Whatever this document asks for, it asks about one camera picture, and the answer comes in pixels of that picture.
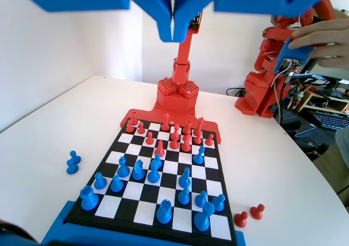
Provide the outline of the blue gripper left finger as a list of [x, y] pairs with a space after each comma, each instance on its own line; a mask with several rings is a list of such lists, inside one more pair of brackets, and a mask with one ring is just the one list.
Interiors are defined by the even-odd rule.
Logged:
[[163, 42], [172, 42], [171, 0], [132, 0], [145, 11], [156, 23], [159, 37]]

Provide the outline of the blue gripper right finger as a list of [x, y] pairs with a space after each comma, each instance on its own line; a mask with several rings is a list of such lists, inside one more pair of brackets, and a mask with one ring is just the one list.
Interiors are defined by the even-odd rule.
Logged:
[[186, 38], [190, 21], [214, 0], [174, 0], [174, 42]]

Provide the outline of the person hand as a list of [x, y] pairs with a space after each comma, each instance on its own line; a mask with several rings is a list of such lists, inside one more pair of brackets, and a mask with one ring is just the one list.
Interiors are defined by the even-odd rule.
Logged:
[[309, 53], [324, 68], [348, 68], [348, 19], [321, 21], [293, 32], [289, 49], [317, 45]]

